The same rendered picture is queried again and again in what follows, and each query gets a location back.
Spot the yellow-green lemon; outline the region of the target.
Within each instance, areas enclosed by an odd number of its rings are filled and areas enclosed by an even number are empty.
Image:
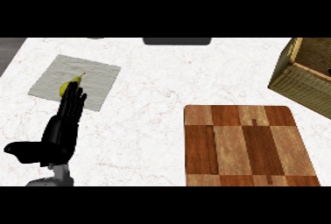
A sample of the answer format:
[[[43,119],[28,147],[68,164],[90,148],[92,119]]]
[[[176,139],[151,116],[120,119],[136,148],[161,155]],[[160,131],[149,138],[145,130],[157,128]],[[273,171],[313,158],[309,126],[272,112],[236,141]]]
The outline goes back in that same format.
[[[84,76],[86,73],[83,73],[80,76],[74,77],[69,81],[66,81],[65,83],[62,83],[61,87],[59,87],[59,97],[62,98],[65,92],[66,92],[66,89],[68,89],[68,84],[71,82],[75,82],[77,83],[77,88],[80,88],[80,82],[81,82],[81,79],[83,79],[83,76]]]

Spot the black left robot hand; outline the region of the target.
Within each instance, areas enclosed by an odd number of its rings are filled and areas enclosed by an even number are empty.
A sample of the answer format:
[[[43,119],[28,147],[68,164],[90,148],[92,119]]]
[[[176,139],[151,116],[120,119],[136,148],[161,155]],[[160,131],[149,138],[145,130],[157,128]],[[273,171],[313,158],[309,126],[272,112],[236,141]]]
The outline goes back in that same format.
[[[56,114],[50,117],[40,142],[13,142],[4,152],[22,164],[63,165],[72,158],[78,138],[78,122],[87,95],[74,81],[66,86]]]

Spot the dark grey appliance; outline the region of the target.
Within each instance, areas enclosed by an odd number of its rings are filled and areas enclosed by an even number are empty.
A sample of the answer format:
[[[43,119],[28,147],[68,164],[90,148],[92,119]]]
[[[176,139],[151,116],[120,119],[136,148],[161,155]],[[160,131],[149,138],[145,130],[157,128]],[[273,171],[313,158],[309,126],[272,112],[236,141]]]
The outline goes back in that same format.
[[[143,38],[145,45],[160,46],[207,46],[211,38]]]

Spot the olive wicker basket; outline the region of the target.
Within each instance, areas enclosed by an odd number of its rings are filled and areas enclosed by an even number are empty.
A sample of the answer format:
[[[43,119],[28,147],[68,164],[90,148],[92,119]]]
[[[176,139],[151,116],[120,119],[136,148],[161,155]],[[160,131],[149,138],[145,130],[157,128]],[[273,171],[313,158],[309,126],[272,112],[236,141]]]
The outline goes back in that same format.
[[[331,38],[291,38],[267,88],[331,119]]]

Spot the grey cloth placemat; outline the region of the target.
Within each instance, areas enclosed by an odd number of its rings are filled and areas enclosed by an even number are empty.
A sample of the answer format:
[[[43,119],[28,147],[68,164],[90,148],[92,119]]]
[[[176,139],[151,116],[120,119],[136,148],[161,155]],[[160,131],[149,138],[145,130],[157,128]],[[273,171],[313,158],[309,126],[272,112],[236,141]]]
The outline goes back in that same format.
[[[100,62],[58,55],[41,74],[28,94],[50,101],[61,101],[61,85],[81,74],[80,87],[87,94],[84,108],[100,111],[112,84],[120,74],[120,67]]]

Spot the wooden cutting board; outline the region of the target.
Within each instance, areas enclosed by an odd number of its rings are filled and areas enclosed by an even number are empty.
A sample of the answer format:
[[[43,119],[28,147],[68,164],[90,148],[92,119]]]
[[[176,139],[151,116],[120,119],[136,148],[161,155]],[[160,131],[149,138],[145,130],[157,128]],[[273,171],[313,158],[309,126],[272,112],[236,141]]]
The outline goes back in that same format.
[[[318,186],[295,120],[285,106],[188,105],[188,186]]]

